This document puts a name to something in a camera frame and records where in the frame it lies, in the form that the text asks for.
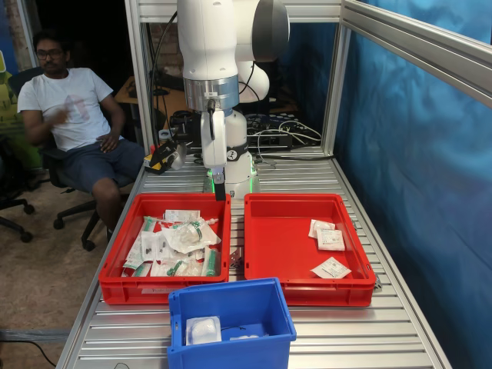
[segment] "man's hand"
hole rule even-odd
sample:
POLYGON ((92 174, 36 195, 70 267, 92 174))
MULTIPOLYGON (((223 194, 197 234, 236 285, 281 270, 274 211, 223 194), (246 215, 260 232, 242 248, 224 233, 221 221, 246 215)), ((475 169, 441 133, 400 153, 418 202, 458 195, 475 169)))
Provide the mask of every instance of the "man's hand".
POLYGON ((101 151, 110 152, 115 150, 116 146, 118 146, 120 134, 111 131, 107 135, 97 137, 96 140, 101 142, 101 151))

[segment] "blue curtain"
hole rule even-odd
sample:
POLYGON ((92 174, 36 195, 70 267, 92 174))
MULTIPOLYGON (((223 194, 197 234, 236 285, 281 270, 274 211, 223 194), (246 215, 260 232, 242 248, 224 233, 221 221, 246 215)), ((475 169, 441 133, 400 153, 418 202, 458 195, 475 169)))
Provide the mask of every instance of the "blue curtain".
MULTIPOLYGON (((490 44, 491 0, 366 1, 490 44)), ((293 25, 285 76, 321 130, 334 25, 293 25)), ((451 364, 492 367, 492 110, 352 35, 337 159, 451 364)))

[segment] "aluminum extrusion table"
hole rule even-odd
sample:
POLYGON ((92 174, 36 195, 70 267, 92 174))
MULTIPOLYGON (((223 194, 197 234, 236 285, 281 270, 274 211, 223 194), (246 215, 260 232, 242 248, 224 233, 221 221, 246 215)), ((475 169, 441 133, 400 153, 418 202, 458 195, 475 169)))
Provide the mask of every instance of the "aluminum extrusion table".
MULTIPOLYGON (((323 151, 303 148, 288 155, 322 156, 323 151)), ((292 307, 298 339, 291 344, 289 368, 450 367, 337 161, 276 162, 276 168, 265 164, 258 166, 261 192, 341 195, 369 262, 382 283, 382 289, 374 292, 370 307, 292 307)), ((180 171, 162 176, 141 171, 124 213, 136 194, 201 192, 205 173, 202 166, 193 163, 192 157, 187 158, 180 171)), ((244 245, 242 202, 233 201, 231 216, 231 253, 241 254, 244 245)), ((241 270, 231 269, 230 281, 242 277, 241 270)), ((170 332, 167 306, 106 304, 102 300, 97 273, 57 368, 167 368, 166 347, 171 341, 170 332)))

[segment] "sterile packaging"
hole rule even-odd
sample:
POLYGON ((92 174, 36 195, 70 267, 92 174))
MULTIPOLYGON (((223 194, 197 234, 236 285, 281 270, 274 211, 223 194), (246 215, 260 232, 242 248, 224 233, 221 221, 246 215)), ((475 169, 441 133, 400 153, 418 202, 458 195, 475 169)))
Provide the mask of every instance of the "sterile packaging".
POLYGON ((194 258, 164 259, 154 261, 151 277, 198 277, 203 266, 194 258))
POLYGON ((164 228, 162 232, 165 233, 169 246, 182 254, 221 243, 221 239, 203 218, 164 228))
POLYGON ((318 228, 317 248, 320 250, 343 251, 345 250, 344 237, 341 231, 318 228))
POLYGON ((154 218, 144 217, 144 224, 141 226, 141 230, 128 252, 123 268, 137 269, 144 262, 141 248, 141 233, 143 231, 153 231, 156 222, 154 218))
POLYGON ((202 277, 214 277, 218 274, 221 263, 221 253, 215 249, 205 248, 203 268, 201 269, 202 277))
POLYGON ((194 317, 186 320, 186 345, 222 341, 218 317, 194 317))
POLYGON ((164 220, 169 223, 193 221, 200 218, 199 210, 166 210, 164 220))
POLYGON ((158 259, 158 254, 165 247, 165 236, 161 232, 142 231, 141 233, 141 253, 144 261, 154 261, 158 259))
POLYGON ((311 271, 324 279, 341 279, 351 272, 349 268, 333 257, 311 271))
POLYGON ((335 224, 328 223, 327 221, 316 221, 311 219, 311 226, 309 227, 309 237, 317 238, 316 230, 317 229, 335 229, 335 224))
POLYGON ((151 263, 143 263, 135 270, 132 277, 147 277, 148 272, 151 270, 151 266, 151 263))

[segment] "office chair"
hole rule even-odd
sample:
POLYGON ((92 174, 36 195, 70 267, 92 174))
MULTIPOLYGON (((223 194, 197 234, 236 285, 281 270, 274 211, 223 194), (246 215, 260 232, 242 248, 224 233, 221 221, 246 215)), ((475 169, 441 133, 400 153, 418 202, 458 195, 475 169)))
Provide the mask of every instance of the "office chair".
MULTIPOLYGON (((23 205, 24 212, 26 214, 32 214, 34 213, 34 206, 30 205, 24 198, 16 198, 17 196, 15 195, 12 196, 11 191, 8 191, 10 194, 6 191, 7 188, 18 187, 18 181, 16 181, 14 172, 16 168, 20 167, 15 162, 9 164, 8 160, 4 160, 4 158, 8 158, 8 153, 5 152, 6 143, 3 141, 4 139, 5 138, 0 136, 0 141, 2 141, 2 144, 0 145, 0 210, 23 205)), ((17 224, 14 221, 0 217, 0 225, 11 228, 20 233, 22 242, 27 243, 32 239, 32 234, 27 232, 20 224, 17 224)))
MULTIPOLYGON (((27 81, 30 81, 37 75, 42 74, 41 68, 33 68, 27 71, 22 71, 17 75, 13 75, 8 80, 8 84, 13 92, 18 96, 21 91, 22 86, 27 81)), ((44 169, 48 169, 50 182, 58 188, 68 188, 65 193, 72 192, 74 190, 79 190, 82 192, 87 192, 83 188, 81 188, 78 183, 72 180, 66 173, 63 171, 63 159, 66 156, 65 151, 56 148, 55 140, 51 139, 48 144, 39 150, 39 153, 42 156, 42 166, 44 169)), ((124 175, 116 174, 116 181, 120 188, 127 186, 133 182, 133 180, 124 175)), ((95 210, 95 201, 89 201, 84 204, 80 204, 74 206, 73 208, 69 208, 65 211, 62 211, 57 214, 55 221, 53 222, 54 229, 62 229, 65 226, 64 218, 82 213, 83 211, 93 211, 92 216, 85 227, 84 233, 82 234, 81 241, 82 247, 86 251, 92 251, 95 248, 94 242, 90 241, 88 237, 91 235, 94 230, 96 224, 99 221, 98 212, 95 210)))

